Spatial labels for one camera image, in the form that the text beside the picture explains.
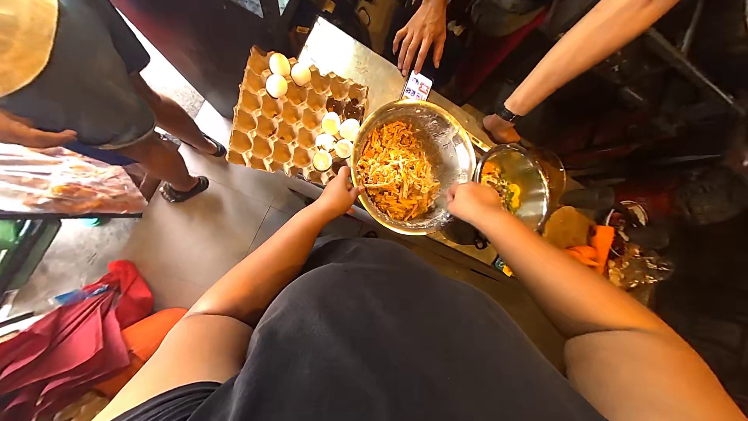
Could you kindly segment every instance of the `food scraps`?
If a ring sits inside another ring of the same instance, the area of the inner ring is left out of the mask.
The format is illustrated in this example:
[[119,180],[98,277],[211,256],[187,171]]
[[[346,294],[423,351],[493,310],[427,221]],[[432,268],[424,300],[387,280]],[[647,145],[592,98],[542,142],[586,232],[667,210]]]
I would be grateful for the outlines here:
[[517,184],[508,182],[502,176],[501,168],[498,165],[491,161],[485,163],[480,173],[480,183],[499,192],[504,200],[504,207],[510,213],[514,213],[519,209],[520,187]]

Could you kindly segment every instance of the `hand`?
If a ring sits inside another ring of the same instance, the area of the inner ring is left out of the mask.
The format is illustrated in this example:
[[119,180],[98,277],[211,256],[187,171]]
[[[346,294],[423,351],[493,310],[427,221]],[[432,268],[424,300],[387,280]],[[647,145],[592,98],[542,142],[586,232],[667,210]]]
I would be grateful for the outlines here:
[[314,202],[330,219],[347,212],[353,206],[353,202],[356,201],[358,195],[364,191],[363,187],[353,187],[353,184],[348,181],[350,174],[350,168],[347,166],[340,167],[337,170],[337,177],[325,186],[322,195]]
[[28,119],[0,109],[0,142],[14,143],[28,148],[52,148],[76,140],[78,133],[65,130],[60,133],[45,132],[31,127]]
[[496,190],[472,182],[453,184],[447,190],[447,210],[475,226],[482,217],[505,211],[504,200]]
[[483,126],[499,142],[515,143],[520,140],[520,136],[514,128],[514,123],[504,121],[496,114],[486,115],[483,118]]
[[444,41],[447,39],[447,2],[444,0],[423,0],[423,3],[405,26],[395,34],[392,42],[392,53],[397,56],[397,68],[403,76],[413,63],[418,52],[415,73],[421,71],[426,55],[429,54],[431,44],[434,44],[434,67],[439,68],[439,61],[444,52]]

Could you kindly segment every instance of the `cardboard egg tray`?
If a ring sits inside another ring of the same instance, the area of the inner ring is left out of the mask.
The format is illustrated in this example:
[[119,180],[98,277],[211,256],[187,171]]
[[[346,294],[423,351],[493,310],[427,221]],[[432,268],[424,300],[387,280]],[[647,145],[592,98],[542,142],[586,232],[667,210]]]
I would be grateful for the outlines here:
[[[322,132],[322,117],[329,110],[338,112],[342,120],[357,118],[361,122],[369,88],[333,73],[321,75],[310,66],[312,77],[307,84],[298,86],[286,76],[288,92],[275,99],[265,90],[265,81],[272,74],[269,56],[252,47],[234,107],[226,160],[327,184],[341,159],[331,151],[334,163],[328,171],[317,171],[312,165],[319,150],[314,141]],[[289,62],[293,66],[297,60],[290,58]]]

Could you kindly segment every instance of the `metal mixing bowl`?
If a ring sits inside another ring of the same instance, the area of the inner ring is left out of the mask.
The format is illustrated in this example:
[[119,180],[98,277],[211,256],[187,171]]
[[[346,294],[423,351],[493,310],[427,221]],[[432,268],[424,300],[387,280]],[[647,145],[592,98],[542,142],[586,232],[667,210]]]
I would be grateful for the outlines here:
[[394,121],[412,124],[414,135],[423,142],[423,148],[433,165],[432,171],[441,183],[434,206],[429,212],[406,222],[380,212],[365,193],[360,196],[361,203],[379,223],[400,234],[426,235],[437,232],[452,218],[447,212],[444,193],[452,183],[466,183],[473,177],[473,145],[460,123],[440,106],[420,100],[397,100],[385,104],[367,117],[353,142],[351,173],[354,186],[364,183],[356,163],[369,133]]
[[514,143],[491,148],[478,161],[473,181],[480,182],[486,162],[499,165],[503,178],[519,186],[520,204],[515,215],[525,226],[539,231],[551,208],[551,191],[548,176],[535,155]]

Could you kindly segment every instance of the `sandal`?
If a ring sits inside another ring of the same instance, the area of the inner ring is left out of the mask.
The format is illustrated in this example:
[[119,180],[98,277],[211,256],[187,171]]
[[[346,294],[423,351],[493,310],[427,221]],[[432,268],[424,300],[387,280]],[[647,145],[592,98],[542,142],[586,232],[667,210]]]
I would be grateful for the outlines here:
[[214,138],[206,135],[205,133],[203,133],[203,137],[205,138],[205,140],[207,140],[208,142],[211,142],[212,144],[215,145],[216,151],[215,151],[214,154],[211,154],[211,155],[213,155],[214,157],[219,157],[220,158],[220,157],[223,157],[226,154],[226,147],[223,146],[223,145],[221,145],[220,143],[218,143],[217,140],[215,140]]
[[175,190],[169,183],[164,183],[159,191],[161,192],[161,197],[166,199],[167,202],[181,203],[187,199],[191,199],[193,196],[196,196],[198,193],[202,193],[207,189],[208,177],[198,175],[197,184],[195,184],[194,187],[192,187],[189,191],[180,192],[179,190]]

